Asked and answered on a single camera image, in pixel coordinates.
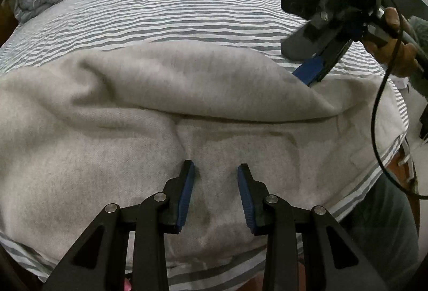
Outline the person's right hand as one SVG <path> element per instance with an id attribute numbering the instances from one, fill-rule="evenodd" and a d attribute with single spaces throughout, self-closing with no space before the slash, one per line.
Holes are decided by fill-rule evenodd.
<path id="1" fill-rule="evenodd" d="M 405 18 L 399 20 L 397 10 L 389 7 L 384 11 L 384 18 L 386 23 L 389 24 L 395 31 L 400 29 L 400 25 L 403 25 L 403 29 L 410 34 L 412 32 L 411 26 Z M 389 38 L 388 43 L 379 48 L 375 43 L 370 41 L 363 41 L 362 44 L 366 51 L 371 54 L 379 64 L 388 66 L 392 60 L 392 54 L 397 43 L 396 38 Z M 417 48 L 411 44 L 401 43 L 398 49 L 398 54 L 395 59 L 395 65 L 392 69 L 392 74 L 397 77 L 410 77 L 414 73 L 417 73 L 418 63 L 416 60 Z"/>

